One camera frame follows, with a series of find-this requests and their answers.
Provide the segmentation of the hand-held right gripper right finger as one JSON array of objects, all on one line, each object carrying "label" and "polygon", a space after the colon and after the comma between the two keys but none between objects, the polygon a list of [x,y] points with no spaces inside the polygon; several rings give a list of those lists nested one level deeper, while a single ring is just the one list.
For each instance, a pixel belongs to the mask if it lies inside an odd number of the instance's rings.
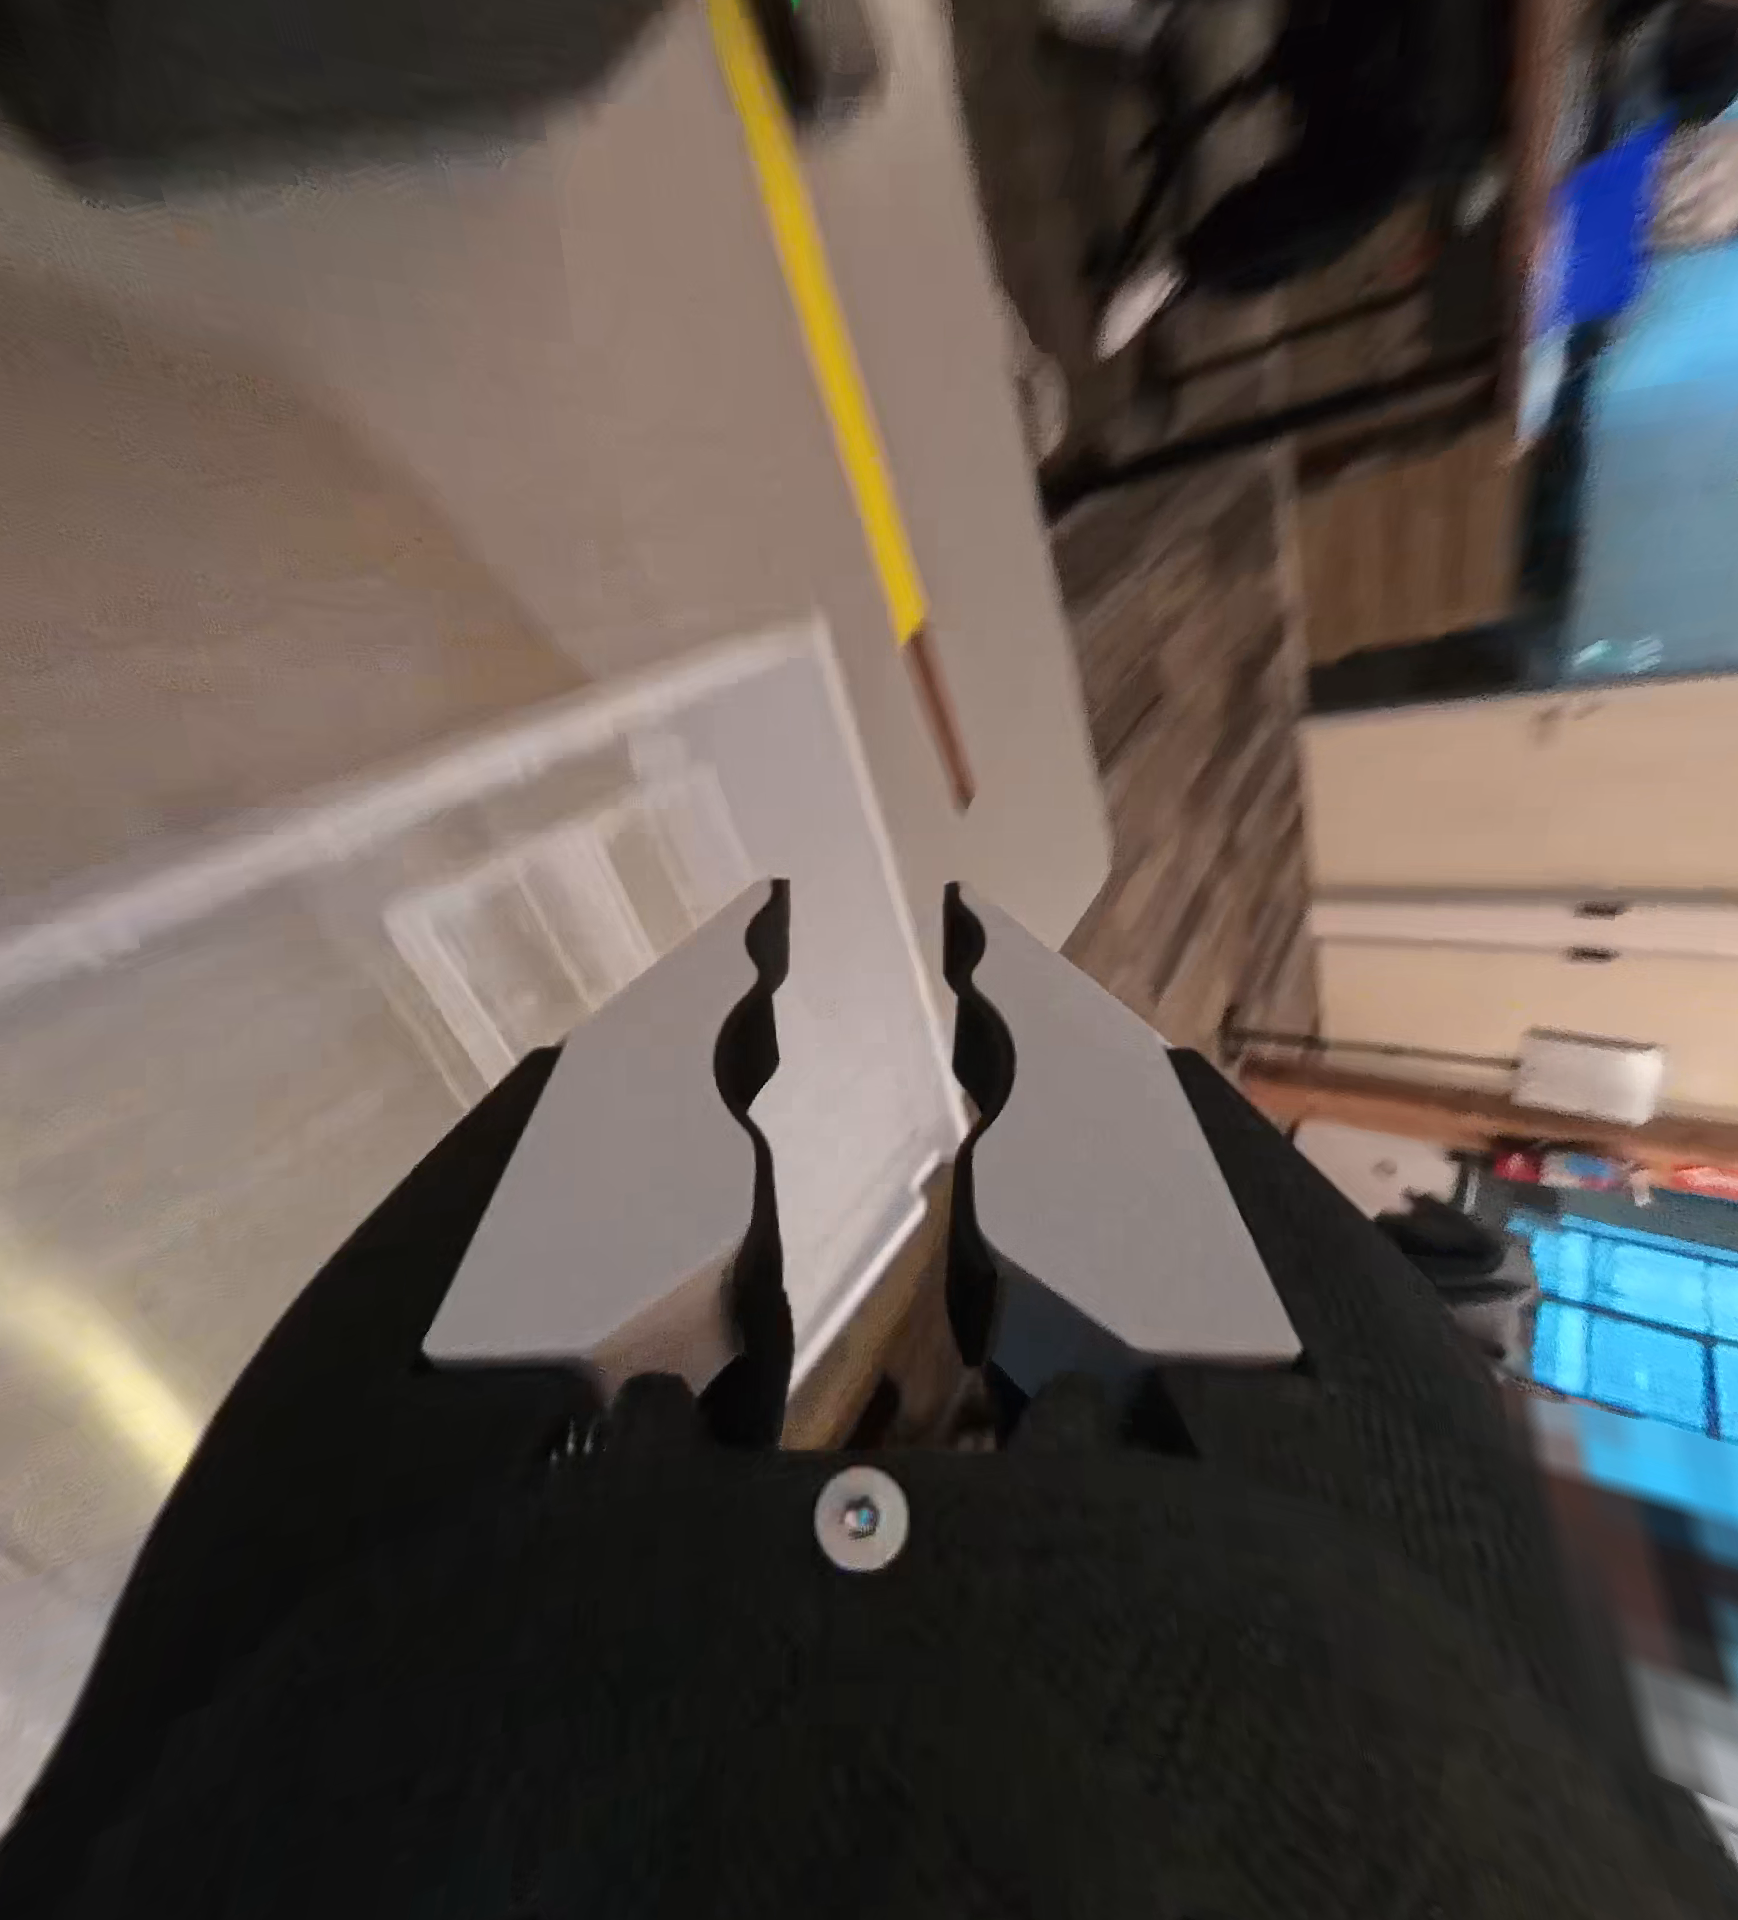
[{"label": "hand-held right gripper right finger", "polygon": [[1161,1035],[960,884],[940,946],[969,1101],[947,1250],[963,1360],[1295,1360],[1300,1339]]}]

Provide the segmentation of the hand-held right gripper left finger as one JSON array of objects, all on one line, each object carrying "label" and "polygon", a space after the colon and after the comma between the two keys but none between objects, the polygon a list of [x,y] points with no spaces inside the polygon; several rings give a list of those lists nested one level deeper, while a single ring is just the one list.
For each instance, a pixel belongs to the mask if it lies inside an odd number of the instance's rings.
[{"label": "hand-held right gripper left finger", "polygon": [[784,1410],[795,1360],[777,1164],[785,878],[751,884],[554,1050],[424,1331],[442,1375],[680,1375]]}]

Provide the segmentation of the large clear plastic bin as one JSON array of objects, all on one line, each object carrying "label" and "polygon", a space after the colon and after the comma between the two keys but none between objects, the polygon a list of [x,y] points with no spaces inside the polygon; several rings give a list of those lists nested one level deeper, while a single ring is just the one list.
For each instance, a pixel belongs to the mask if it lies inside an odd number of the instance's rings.
[{"label": "large clear plastic bin", "polygon": [[306,1279],[535,1046],[789,882],[795,1382],[957,1098],[816,614],[528,711],[0,925],[0,1828],[209,1416]]}]

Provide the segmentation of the white drawer cabinet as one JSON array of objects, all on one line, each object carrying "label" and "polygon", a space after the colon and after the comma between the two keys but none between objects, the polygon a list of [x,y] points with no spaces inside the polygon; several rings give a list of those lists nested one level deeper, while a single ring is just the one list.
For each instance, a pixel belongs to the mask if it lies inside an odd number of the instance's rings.
[{"label": "white drawer cabinet", "polygon": [[1505,1060],[1659,1050],[1738,1121],[1738,673],[1342,715],[1298,734],[1320,1027]]}]

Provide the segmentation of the dark blurred object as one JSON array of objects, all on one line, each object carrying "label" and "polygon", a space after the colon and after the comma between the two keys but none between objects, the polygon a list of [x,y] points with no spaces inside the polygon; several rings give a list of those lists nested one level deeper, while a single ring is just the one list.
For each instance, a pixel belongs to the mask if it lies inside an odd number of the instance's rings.
[{"label": "dark blurred object", "polygon": [[494,136],[604,94],[668,1],[0,1],[0,123],[145,198]]}]

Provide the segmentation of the white wall box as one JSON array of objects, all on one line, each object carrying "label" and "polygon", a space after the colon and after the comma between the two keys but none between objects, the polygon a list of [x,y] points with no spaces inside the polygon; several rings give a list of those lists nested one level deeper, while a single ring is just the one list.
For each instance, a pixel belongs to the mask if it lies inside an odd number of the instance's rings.
[{"label": "white wall box", "polygon": [[1669,1052],[1659,1043],[1530,1027],[1509,1099],[1525,1111],[1639,1127],[1658,1114],[1666,1076]]}]

